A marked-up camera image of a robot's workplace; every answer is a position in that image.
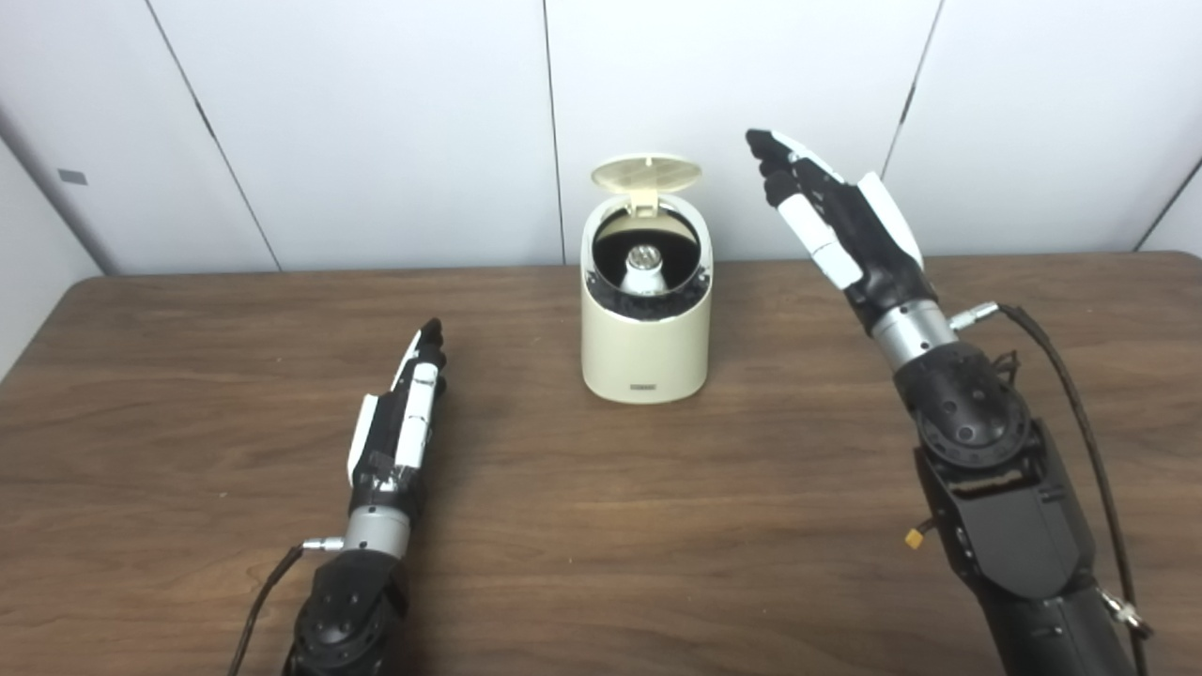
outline wooden table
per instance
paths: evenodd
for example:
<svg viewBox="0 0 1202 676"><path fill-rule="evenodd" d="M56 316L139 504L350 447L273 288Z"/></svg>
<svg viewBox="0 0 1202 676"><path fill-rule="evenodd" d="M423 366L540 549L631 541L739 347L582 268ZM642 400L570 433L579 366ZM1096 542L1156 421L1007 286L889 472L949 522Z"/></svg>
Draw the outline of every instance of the wooden table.
<svg viewBox="0 0 1202 676"><path fill-rule="evenodd" d="M1202 263L1177 254L929 262L948 310L1040 319L1093 414L1158 676L1202 664ZM224 674L284 550L345 524L359 398L444 319L448 396L415 535L415 674L1001 674L926 515L914 432L841 297L798 262L722 263L702 392L635 408L579 375L565 267L105 278L0 385L0 672ZM1118 588L1051 368L1055 432ZM260 619L278 674L320 556Z"/></svg>

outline hinged lid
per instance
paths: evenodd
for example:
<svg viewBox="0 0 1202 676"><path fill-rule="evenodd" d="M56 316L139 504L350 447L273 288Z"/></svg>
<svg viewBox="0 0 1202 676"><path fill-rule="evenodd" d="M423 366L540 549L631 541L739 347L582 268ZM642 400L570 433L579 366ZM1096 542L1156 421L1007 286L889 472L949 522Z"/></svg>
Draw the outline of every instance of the hinged lid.
<svg viewBox="0 0 1202 676"><path fill-rule="evenodd" d="M623 155L593 170L593 183L611 192L630 195L631 215L655 217L660 192L676 192L701 178L701 167L674 155L643 153Z"/></svg>

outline silver cylindrical joint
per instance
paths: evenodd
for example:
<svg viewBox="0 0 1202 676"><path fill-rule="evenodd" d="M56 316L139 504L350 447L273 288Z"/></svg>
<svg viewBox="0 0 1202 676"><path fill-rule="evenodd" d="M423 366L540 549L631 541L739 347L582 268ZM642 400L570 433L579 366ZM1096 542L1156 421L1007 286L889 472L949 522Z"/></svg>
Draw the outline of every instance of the silver cylindrical joint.
<svg viewBox="0 0 1202 676"><path fill-rule="evenodd" d="M873 326L873 340L897 370L928 350L958 340L934 301L912 301L885 313Z"/></svg>
<svg viewBox="0 0 1202 676"><path fill-rule="evenodd" d="M409 548L409 517L389 506L361 506L351 512L343 538L347 550L371 550L404 558Z"/></svg>

